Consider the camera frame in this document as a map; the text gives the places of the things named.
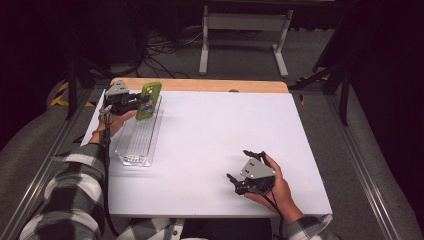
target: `clear plastic container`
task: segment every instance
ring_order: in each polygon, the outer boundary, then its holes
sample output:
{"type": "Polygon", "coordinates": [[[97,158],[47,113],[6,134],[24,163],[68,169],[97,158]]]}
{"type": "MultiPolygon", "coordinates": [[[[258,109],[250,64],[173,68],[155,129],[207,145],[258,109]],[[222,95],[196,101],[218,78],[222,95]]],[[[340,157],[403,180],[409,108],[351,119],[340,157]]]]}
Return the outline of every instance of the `clear plastic container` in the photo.
{"type": "Polygon", "coordinates": [[[159,96],[151,118],[142,121],[131,118],[125,122],[115,151],[124,165],[140,167],[152,165],[163,115],[160,109],[161,100],[162,97],[159,96]]]}

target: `black and white plaid shirt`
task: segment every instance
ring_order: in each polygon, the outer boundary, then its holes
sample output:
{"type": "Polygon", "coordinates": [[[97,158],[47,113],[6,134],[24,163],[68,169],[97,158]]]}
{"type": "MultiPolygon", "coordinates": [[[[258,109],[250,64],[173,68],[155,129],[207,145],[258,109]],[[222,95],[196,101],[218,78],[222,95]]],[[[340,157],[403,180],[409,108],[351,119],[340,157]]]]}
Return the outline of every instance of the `black and white plaid shirt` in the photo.
{"type": "MultiPolygon", "coordinates": [[[[87,144],[60,158],[66,166],[47,185],[41,210],[26,224],[20,239],[101,239],[105,154],[100,145],[87,144]]],[[[290,240],[335,240],[324,231],[331,219],[331,215],[304,217],[285,226],[285,236],[290,240]]],[[[144,220],[129,226],[117,240],[174,240],[179,239],[182,228],[181,222],[167,218],[144,220]]]]}

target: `white tabletop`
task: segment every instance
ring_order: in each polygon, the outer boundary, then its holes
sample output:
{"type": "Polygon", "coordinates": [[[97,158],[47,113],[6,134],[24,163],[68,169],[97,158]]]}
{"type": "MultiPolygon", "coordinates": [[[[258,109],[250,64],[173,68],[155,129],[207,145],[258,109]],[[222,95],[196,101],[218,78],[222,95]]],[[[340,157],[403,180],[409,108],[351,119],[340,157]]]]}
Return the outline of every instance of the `white tabletop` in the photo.
{"type": "MultiPolygon", "coordinates": [[[[238,196],[226,177],[244,179],[239,175],[248,161],[243,150],[265,151],[278,162],[305,214],[332,213],[291,94],[163,91],[161,96],[164,113],[151,167],[124,166],[114,153],[119,138],[112,139],[111,214],[273,216],[238,196]]],[[[98,124],[97,115],[98,110],[83,144],[98,124]]]]}

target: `green object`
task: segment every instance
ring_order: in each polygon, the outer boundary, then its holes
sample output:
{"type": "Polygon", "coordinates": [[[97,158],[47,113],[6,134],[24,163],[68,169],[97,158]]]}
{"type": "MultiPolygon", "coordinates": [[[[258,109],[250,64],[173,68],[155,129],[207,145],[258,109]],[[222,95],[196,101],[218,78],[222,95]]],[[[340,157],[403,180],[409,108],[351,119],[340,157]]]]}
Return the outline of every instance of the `green object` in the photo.
{"type": "Polygon", "coordinates": [[[153,116],[161,89],[162,83],[160,82],[150,82],[144,84],[143,90],[141,91],[141,97],[143,99],[148,97],[149,99],[147,102],[141,103],[139,105],[135,119],[141,121],[144,119],[149,119],[153,116]]]}

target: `human hand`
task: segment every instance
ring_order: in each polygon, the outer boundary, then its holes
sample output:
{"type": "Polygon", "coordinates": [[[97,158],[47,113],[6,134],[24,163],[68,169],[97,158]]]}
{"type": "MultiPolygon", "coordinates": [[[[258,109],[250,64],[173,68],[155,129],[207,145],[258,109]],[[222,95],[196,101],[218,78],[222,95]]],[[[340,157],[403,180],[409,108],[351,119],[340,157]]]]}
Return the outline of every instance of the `human hand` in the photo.
{"type": "MultiPolygon", "coordinates": [[[[303,213],[293,201],[289,184],[283,178],[280,166],[270,156],[265,155],[265,158],[269,162],[271,168],[275,171],[274,187],[271,190],[272,192],[268,192],[266,196],[278,206],[284,220],[287,223],[292,223],[303,217],[303,213]]],[[[266,206],[271,211],[276,212],[276,209],[260,194],[248,192],[245,193],[244,196],[254,202],[266,206]]]]}
{"type": "MultiPolygon", "coordinates": [[[[137,110],[132,110],[124,113],[122,116],[111,115],[110,137],[113,137],[124,125],[124,122],[134,117],[136,113],[137,110]]],[[[99,121],[99,125],[97,126],[97,129],[93,132],[93,136],[91,137],[89,143],[101,143],[100,132],[105,129],[106,126],[104,121],[99,121]]]]}

